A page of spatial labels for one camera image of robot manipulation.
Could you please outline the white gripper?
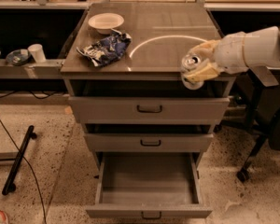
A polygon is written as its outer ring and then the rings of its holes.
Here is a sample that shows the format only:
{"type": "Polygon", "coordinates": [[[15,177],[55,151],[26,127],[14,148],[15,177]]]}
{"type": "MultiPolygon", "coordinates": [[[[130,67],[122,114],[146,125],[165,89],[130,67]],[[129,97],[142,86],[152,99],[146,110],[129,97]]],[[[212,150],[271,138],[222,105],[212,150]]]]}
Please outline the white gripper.
{"type": "Polygon", "coordinates": [[[243,52],[244,41],[245,33],[239,32],[226,35],[220,41],[208,40],[193,47],[188,55],[197,57],[201,62],[209,60],[216,63],[206,62],[197,69],[187,72],[184,79],[190,83],[198,83],[218,77],[221,70],[228,74],[247,71],[243,52]]]}

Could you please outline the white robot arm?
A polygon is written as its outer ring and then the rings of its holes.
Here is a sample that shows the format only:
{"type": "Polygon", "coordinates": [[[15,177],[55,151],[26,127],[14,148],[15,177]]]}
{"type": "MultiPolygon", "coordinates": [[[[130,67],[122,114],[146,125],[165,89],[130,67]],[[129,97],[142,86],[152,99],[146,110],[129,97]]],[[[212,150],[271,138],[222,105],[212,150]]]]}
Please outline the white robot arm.
{"type": "Polygon", "coordinates": [[[182,59],[180,74],[187,88],[197,90],[221,73],[234,75],[265,66],[280,68],[280,27],[238,32],[203,42],[182,59]]]}

